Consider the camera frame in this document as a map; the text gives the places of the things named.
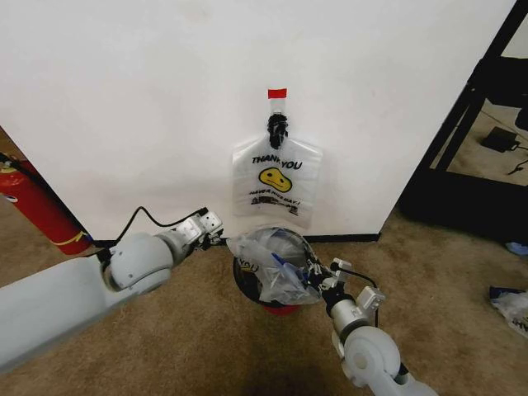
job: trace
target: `baseboard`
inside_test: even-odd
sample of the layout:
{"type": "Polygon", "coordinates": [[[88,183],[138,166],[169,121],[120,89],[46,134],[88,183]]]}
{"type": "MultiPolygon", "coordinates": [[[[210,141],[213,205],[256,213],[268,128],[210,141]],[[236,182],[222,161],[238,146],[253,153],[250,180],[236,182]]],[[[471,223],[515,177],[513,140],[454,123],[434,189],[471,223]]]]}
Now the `baseboard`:
{"type": "MultiPolygon", "coordinates": [[[[310,243],[343,243],[343,242],[377,242],[381,233],[346,233],[342,235],[307,235],[306,240],[310,243]]],[[[93,241],[96,248],[111,248],[116,241],[110,239],[98,239],[93,241]]]]}

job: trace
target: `smiley face logo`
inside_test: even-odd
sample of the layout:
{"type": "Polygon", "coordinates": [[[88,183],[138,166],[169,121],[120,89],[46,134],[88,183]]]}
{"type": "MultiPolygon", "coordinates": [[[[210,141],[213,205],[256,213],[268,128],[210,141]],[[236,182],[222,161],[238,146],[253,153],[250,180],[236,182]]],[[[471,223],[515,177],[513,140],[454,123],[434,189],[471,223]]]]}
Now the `smiley face logo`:
{"type": "Polygon", "coordinates": [[[288,192],[291,190],[291,180],[284,176],[276,167],[264,169],[260,175],[258,175],[258,180],[268,186],[272,186],[280,192],[288,192]]]}

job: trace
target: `blue object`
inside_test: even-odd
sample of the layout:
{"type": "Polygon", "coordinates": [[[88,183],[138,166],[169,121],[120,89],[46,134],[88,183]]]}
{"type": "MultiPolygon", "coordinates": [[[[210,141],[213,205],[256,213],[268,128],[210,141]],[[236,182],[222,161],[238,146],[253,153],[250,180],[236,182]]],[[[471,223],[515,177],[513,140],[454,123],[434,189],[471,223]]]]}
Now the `blue object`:
{"type": "Polygon", "coordinates": [[[522,243],[517,242],[509,242],[506,244],[506,248],[517,256],[528,256],[528,245],[523,245],[522,243]]]}
{"type": "Polygon", "coordinates": [[[285,265],[286,261],[281,256],[279,256],[277,253],[272,253],[271,255],[273,256],[273,258],[275,258],[279,262],[279,264],[281,264],[282,266],[285,265]]]}

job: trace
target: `black clip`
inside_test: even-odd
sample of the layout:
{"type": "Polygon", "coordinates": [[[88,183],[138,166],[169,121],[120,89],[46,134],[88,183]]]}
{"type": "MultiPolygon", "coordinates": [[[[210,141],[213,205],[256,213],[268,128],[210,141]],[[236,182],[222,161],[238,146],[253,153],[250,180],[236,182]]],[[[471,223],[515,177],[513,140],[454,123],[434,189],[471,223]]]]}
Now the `black clip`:
{"type": "Polygon", "coordinates": [[[288,137],[288,119],[281,113],[275,113],[267,121],[267,131],[270,133],[270,145],[275,150],[279,149],[285,138],[288,137]]]}

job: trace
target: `red tape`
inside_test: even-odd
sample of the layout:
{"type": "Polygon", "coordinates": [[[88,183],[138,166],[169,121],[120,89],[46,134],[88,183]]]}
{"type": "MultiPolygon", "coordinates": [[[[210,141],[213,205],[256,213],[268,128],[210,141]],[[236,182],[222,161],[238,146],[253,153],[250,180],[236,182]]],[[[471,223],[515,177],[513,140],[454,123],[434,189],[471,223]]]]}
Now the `red tape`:
{"type": "Polygon", "coordinates": [[[268,89],[267,90],[267,98],[268,99],[283,99],[286,97],[286,93],[288,92],[287,88],[282,89],[268,89]]]}

